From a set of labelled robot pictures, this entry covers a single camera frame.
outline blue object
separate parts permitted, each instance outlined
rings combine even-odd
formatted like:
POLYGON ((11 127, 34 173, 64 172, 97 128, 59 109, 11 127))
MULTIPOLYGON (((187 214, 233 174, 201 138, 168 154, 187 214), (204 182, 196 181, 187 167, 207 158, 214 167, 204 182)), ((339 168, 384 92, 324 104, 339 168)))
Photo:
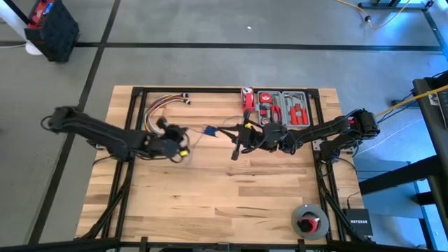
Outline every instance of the blue object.
POLYGON ((44 15, 47 15, 47 13, 50 12, 51 6, 53 5, 53 3, 48 3, 47 8, 45 9, 45 11, 43 12, 44 15))
POLYGON ((212 126, 207 126, 204 129, 204 134, 210 137, 216 137, 216 132, 218 131, 218 129, 216 129, 215 127, 212 126))

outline wooden table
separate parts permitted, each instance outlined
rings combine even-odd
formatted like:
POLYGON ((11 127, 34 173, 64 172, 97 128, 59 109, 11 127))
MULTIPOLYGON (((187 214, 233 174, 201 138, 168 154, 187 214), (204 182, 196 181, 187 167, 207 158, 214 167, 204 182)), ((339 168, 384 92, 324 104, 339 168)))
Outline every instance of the wooden table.
MULTIPOLYGON (((132 88, 115 86, 106 122, 124 126, 132 88)), ((321 88, 319 93, 324 120, 340 116, 336 89, 321 88)), ((150 93, 146 104, 163 94, 150 93)), ((219 126, 226 118, 242 114, 237 93, 191 93, 190 99, 190 106, 169 104, 155 117, 163 115, 169 123, 201 132, 204 124, 219 126)), ((318 124, 316 108, 311 106, 311 110, 318 124)), ((225 124, 240 121, 232 118, 225 124)), ((224 134, 201 136, 193 130, 188 134, 191 144, 196 144, 182 163, 136 161, 122 241, 139 242, 141 237, 148 237, 151 242, 296 244, 302 239, 291 227, 292 211, 301 204, 320 206, 311 144, 305 144, 295 155, 256 150, 233 161, 230 156, 235 145, 224 134)), ((97 158, 107 155, 99 151, 97 158)), ((353 162, 349 155, 342 158, 353 162)), ((105 210, 115 166, 116 161, 108 159, 93 167, 77 236, 86 233, 105 210)), ((339 201, 345 207, 347 197, 359 191, 356 173, 344 162, 334 164, 334 172, 339 201)), ((362 208, 360 194, 351 197, 350 204, 362 208)), ((334 213, 328 209, 333 239, 338 239, 334 213)), ((117 212, 110 235, 115 233, 117 212)), ((325 244, 326 240, 305 243, 325 244)))

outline tool kit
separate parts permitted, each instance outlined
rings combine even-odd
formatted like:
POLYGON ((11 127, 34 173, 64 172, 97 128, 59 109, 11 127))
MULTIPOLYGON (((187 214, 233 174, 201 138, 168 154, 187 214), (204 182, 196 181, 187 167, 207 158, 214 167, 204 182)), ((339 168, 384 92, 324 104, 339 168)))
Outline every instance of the tool kit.
POLYGON ((258 91, 258 123, 279 123, 288 127, 308 127, 306 94, 299 91, 258 91))
POLYGON ((283 110, 284 125, 288 127, 310 126, 307 96, 301 91, 282 92, 286 109, 283 110))

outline netgear logo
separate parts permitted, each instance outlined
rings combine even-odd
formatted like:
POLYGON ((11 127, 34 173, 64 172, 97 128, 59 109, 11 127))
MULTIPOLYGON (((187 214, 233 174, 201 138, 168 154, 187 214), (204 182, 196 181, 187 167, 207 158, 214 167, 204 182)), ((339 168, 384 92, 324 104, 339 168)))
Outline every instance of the netgear logo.
POLYGON ((368 222, 366 220, 350 220, 350 223, 353 223, 353 224, 367 224, 368 222))

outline colorful wire bundle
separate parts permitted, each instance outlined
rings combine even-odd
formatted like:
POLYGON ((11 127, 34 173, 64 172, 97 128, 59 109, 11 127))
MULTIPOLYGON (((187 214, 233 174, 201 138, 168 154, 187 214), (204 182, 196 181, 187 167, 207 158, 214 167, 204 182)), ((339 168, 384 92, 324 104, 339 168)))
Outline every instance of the colorful wire bundle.
POLYGON ((148 110, 145 112, 145 129, 148 132, 152 132, 157 135, 162 135, 163 132, 158 130, 153 122, 151 121, 151 116, 154 114, 156 110, 158 110, 161 106, 170 104, 172 102, 183 102, 188 105, 191 104, 191 101, 188 99, 187 93, 182 94, 166 94, 164 96, 161 96, 157 98, 148 108, 148 110))

